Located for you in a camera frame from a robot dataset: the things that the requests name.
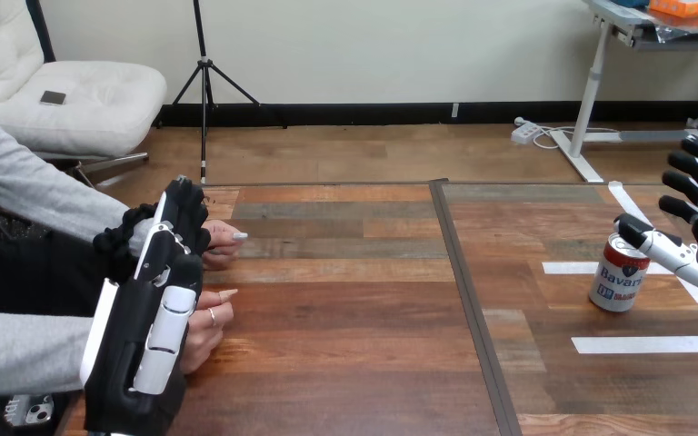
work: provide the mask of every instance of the black pants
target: black pants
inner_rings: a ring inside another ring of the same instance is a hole
[[[92,316],[106,277],[104,265],[91,244],[60,233],[0,241],[0,312]],[[56,425],[70,396],[54,397]],[[8,400],[0,398],[0,435],[14,434],[3,418]],[[44,428],[20,434],[53,432]]]

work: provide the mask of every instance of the black strap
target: black strap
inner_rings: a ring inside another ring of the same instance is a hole
[[[135,226],[153,218],[155,212],[155,204],[141,204],[125,212],[122,225],[115,229],[106,228],[93,239],[95,251],[108,261],[109,279],[123,283],[135,272],[137,259],[130,253],[130,239],[135,234]]]

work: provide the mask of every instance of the gray sleeve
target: gray sleeve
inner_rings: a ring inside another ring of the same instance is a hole
[[[0,395],[82,389],[91,318],[0,313]]]
[[[128,209],[117,200],[57,171],[0,128],[0,206],[32,222],[91,242],[105,227],[118,227]],[[149,223],[130,241],[140,253]]]

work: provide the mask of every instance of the white wall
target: white wall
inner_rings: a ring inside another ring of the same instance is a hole
[[[58,60],[150,65],[171,101],[199,57],[191,0],[43,0]],[[204,0],[208,54],[265,103],[580,100],[580,0]],[[223,80],[215,100],[245,102]],[[612,41],[602,100],[698,100],[698,54]],[[199,102],[193,86],[184,103]]]

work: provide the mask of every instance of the beer can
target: beer can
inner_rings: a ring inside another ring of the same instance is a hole
[[[619,233],[612,234],[595,272],[590,301],[609,312],[629,311],[635,304],[650,262]]]

